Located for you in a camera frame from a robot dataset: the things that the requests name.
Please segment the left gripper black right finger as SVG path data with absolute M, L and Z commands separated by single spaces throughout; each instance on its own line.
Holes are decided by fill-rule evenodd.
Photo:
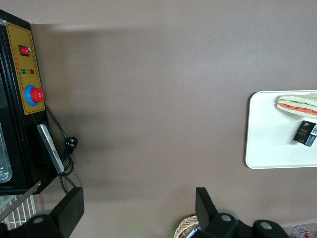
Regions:
M 204 187 L 196 188 L 195 212 L 203 231 L 208 230 L 213 220 L 219 215 L 216 206 Z

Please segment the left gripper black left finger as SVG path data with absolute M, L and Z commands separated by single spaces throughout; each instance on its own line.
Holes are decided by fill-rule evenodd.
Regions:
M 82 187 L 76 187 L 51 210 L 50 217 L 63 238 L 69 238 L 84 214 Z

